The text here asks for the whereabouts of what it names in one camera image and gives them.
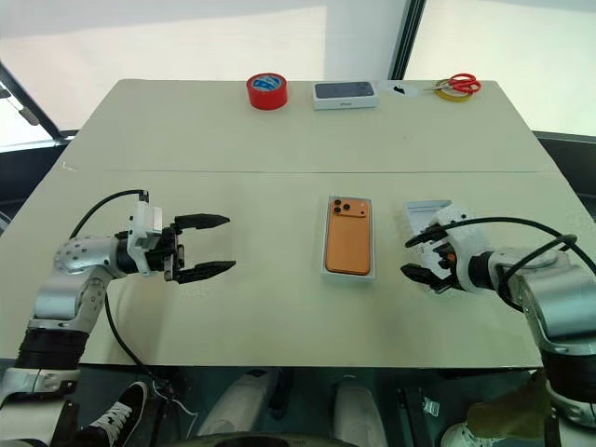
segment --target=yellow tape roll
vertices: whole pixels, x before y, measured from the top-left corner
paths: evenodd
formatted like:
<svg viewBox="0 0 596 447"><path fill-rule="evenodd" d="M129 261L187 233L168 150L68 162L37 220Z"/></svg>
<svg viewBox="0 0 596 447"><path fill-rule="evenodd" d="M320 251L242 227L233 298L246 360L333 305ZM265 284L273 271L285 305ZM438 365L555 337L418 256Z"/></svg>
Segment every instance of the yellow tape roll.
<svg viewBox="0 0 596 447"><path fill-rule="evenodd" d="M459 91L455 91L455 90L452 90L451 88L449 88L449 79L442 79L441 81L437 81L437 84L435 84L435 87L441 87L441 86L442 86L442 88L437 88L435 90L435 95L437 95L439 98L441 98L443 100L451 101L451 102L464 102L464 101L469 100L472 97L472 93L461 93ZM449 89L450 91L452 91L455 94L447 93L445 91L445 89Z"/></svg>

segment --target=sneaker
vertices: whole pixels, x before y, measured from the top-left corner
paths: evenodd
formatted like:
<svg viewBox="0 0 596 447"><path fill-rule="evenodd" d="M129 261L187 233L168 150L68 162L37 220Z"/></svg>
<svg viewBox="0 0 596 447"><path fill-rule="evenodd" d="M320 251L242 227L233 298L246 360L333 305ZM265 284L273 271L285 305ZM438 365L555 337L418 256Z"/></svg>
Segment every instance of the sneaker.
<svg viewBox="0 0 596 447"><path fill-rule="evenodd" d="M141 421L149 391L143 382L135 382L122 393L118 401L89 428L103 432L109 447L123 447Z"/></svg>
<svg viewBox="0 0 596 447"><path fill-rule="evenodd" d="M447 429L440 440L440 447L492 447L502 438L477 438L469 431L466 423L456 424Z"/></svg>

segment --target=white wall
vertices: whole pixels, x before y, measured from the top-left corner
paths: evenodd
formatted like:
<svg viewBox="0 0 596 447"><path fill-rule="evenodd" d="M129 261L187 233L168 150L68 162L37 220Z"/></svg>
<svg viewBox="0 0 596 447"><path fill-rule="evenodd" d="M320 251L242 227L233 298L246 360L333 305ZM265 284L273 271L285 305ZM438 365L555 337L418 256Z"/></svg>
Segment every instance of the white wall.
<svg viewBox="0 0 596 447"><path fill-rule="evenodd" d="M407 4L3 0L0 55L59 128L78 129L127 77L384 79Z"/></svg>
<svg viewBox="0 0 596 447"><path fill-rule="evenodd" d="M533 130L596 135L596 2L427 0L406 78L460 72L498 81Z"/></svg>

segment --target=white shoe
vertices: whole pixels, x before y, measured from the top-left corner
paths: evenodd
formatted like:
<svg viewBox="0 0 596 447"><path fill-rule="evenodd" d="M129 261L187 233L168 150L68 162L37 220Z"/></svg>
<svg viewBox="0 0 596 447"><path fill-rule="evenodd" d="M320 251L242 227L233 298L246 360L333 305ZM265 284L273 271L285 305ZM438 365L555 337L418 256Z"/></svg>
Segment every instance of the white shoe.
<svg viewBox="0 0 596 447"><path fill-rule="evenodd" d="M455 424L447 429L440 440L440 447L492 447L503 438L477 438L466 423Z"/></svg>

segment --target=tabletop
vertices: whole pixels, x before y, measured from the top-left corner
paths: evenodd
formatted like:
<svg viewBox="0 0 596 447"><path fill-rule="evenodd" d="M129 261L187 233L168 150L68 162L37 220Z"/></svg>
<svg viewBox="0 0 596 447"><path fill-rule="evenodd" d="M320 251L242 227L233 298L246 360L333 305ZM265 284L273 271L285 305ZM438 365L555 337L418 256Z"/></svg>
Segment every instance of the tabletop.
<svg viewBox="0 0 596 447"><path fill-rule="evenodd" d="M237 261L198 283L166 283L161 275L111 283L116 325L150 364L535 367L540 357L524 316L493 292L437 295L401 274L401 265L416 261L403 248L411 234L405 202L448 198L470 215L531 218L577 234L588 254L596 252L593 222L557 172L123 173L57 164L0 237L0 357L16 356L53 253L80 217L133 187L150 191L165 224L177 214L228 216L226 225L184 234L183 244L189 264ZM372 200L372 283L330 282L320 273L329 194ZM124 229L133 206L131 197L111 202L82 234ZM496 247L547 240L518 225L485 231ZM103 312L82 361L130 363Z"/></svg>
<svg viewBox="0 0 596 447"><path fill-rule="evenodd" d="M311 82L251 107L243 82L118 82L61 157L72 169L196 172L557 171L501 88L447 102L379 88L376 108L315 111Z"/></svg>

